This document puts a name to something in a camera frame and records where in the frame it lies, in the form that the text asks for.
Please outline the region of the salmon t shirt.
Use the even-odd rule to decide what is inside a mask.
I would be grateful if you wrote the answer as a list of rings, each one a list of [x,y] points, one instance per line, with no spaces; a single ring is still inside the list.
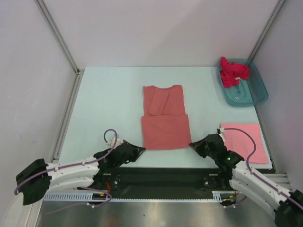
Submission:
[[[143,144],[149,150],[189,147],[192,142],[183,87],[143,87]]]

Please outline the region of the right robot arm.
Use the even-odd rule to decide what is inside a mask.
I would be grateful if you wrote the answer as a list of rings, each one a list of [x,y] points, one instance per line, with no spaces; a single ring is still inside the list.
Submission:
[[[248,160],[228,150],[219,134],[209,134],[192,142],[190,147],[201,157],[210,157],[223,174],[218,178],[224,190],[231,188],[243,193],[258,204],[278,227],[301,227],[303,225],[303,193],[280,186],[257,169]]]

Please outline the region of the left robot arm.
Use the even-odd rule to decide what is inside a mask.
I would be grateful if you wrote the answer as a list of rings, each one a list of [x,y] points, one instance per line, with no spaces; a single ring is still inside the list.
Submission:
[[[23,205],[26,206],[59,190],[75,187],[99,189],[105,183],[103,174],[107,170],[136,162],[145,151],[145,147],[123,140],[113,148],[69,164],[46,163],[43,158],[37,159],[17,174],[15,194],[23,195]]]

